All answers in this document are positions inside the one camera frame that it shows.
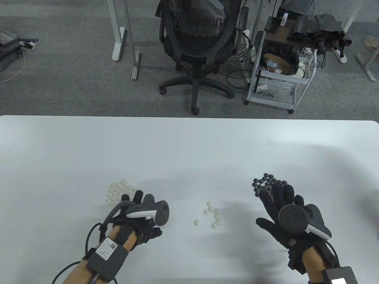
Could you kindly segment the person's left hand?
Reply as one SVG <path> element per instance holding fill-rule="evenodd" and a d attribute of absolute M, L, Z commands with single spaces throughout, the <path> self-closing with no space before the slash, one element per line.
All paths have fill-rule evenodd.
<path fill-rule="evenodd" d="M 128 202 L 128 204 L 118 209 L 119 214 L 106 222 L 106 225 L 110 223 L 113 225 L 108 234 L 109 238 L 130 252 L 136 246 L 162 235 L 155 216 L 150 216 L 149 219 L 146 216 L 135 216 L 136 213 L 153 214 L 158 212 L 158 208 L 161 206 L 155 202 L 152 194 L 144 195 L 143 191 L 137 190 L 132 200 L 128 194 L 123 194 L 121 201 Z"/>

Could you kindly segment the person's right hand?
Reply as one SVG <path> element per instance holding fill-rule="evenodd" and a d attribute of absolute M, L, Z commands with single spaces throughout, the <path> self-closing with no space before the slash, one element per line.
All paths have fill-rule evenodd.
<path fill-rule="evenodd" d="M 292 206 L 298 212 L 295 218 L 305 219 L 309 206 L 304 204 L 303 197 L 295 195 L 289 184 L 273 184 L 271 193 L 260 190 L 259 198 L 271 220 L 257 218 L 256 224 L 267 231 L 288 250 L 288 267 L 300 274 L 308 274 L 309 283 L 324 283 L 322 271 L 340 267 L 334 250 L 329 250 L 327 241 L 313 232 L 292 233 L 280 224 L 280 211 Z"/>

